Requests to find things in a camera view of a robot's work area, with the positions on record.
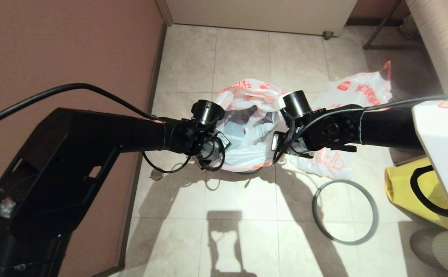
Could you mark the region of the dark furniture frame bar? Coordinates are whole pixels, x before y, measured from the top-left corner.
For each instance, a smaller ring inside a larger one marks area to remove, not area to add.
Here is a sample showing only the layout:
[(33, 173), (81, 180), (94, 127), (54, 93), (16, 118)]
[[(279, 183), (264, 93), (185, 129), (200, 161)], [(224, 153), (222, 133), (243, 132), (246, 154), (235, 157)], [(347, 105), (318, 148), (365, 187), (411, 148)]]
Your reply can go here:
[(398, 157), (393, 161), (393, 164), (398, 167), (400, 165), (404, 165), (422, 158), (425, 158), (426, 155), (413, 155), (413, 156), (403, 156), (403, 157)]

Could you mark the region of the yellow fabric bag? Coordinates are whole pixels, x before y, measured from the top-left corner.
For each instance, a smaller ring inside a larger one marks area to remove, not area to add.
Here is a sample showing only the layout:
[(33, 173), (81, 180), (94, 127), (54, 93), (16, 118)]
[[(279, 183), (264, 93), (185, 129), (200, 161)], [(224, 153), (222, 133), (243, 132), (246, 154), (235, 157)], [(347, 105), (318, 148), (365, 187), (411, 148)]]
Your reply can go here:
[[(410, 179), (419, 168), (431, 165), (425, 157), (404, 165), (389, 167), (385, 170), (385, 191), (389, 201), (406, 211), (448, 229), (448, 217), (441, 216), (425, 207), (411, 188)], [(447, 209), (448, 197), (435, 171), (422, 173), (417, 178), (423, 196), (437, 207)]]

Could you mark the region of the white door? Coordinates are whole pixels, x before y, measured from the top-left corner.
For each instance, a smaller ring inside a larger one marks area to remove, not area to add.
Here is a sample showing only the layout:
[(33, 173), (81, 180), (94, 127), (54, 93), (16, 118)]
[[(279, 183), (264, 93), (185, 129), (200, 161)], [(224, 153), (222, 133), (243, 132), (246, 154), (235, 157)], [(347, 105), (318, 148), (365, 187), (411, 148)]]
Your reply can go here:
[(165, 0), (174, 23), (340, 35), (357, 0)]

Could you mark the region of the dark metal furniture frame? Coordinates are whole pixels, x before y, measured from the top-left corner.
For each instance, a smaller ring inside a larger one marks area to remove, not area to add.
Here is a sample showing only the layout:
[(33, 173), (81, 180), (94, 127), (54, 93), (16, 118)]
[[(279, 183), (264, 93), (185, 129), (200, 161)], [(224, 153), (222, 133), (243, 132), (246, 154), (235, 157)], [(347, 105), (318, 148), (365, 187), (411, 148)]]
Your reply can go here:
[(391, 19), (391, 16), (395, 13), (398, 6), (401, 4), (402, 0), (395, 0), (389, 11), (383, 17), (382, 21), (379, 23), (377, 28), (374, 30), (372, 35), (363, 45), (364, 50), (383, 50), (383, 51), (414, 51), (421, 49), (419, 46), (414, 45), (374, 45), (373, 42), (381, 32), (381, 30), (386, 26), (386, 23)]

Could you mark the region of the grey ribbed round object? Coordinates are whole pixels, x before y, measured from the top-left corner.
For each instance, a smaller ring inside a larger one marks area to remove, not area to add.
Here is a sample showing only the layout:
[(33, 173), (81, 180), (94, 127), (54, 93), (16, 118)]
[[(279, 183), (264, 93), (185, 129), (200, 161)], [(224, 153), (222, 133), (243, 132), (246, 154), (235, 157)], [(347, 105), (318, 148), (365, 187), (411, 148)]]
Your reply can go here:
[(410, 247), (423, 263), (448, 273), (448, 231), (416, 231), (411, 235)]

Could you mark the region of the white red-printed plastic bag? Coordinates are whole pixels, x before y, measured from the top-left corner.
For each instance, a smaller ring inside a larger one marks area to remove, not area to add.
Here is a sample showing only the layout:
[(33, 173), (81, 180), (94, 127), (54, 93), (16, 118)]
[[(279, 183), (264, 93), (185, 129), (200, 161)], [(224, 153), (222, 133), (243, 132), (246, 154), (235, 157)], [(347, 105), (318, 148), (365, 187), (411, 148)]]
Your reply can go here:
[(216, 103), (224, 109), (217, 130), (230, 141), (223, 170), (248, 172), (272, 164), (272, 140), (286, 125), (280, 100), (286, 92), (266, 81), (247, 78), (222, 90)]
[[(381, 70), (365, 72), (330, 82), (326, 90), (309, 102), (312, 110), (334, 109), (345, 105), (370, 107), (382, 105), (391, 99), (391, 61), (386, 61)], [(291, 163), (303, 172), (330, 179), (355, 177), (354, 153), (340, 150), (321, 149), (313, 159), (291, 157)]]

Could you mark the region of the beige striped upholstered seat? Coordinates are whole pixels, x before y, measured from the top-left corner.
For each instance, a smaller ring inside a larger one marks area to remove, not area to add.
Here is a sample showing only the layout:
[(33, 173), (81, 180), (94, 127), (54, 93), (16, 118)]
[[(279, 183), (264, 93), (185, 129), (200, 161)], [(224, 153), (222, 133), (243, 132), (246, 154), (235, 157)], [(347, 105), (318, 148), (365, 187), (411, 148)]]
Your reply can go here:
[(448, 93), (448, 0), (405, 0), (430, 55), (444, 93)]

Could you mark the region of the small woven basket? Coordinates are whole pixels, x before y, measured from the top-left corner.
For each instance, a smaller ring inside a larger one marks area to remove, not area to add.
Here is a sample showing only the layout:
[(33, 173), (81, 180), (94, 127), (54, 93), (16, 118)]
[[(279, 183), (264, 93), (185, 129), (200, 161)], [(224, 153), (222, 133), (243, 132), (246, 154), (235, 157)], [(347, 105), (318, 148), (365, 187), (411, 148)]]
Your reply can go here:
[(415, 39), (419, 37), (419, 29), (412, 15), (403, 18), (403, 23), (398, 27), (398, 31), (406, 39)]

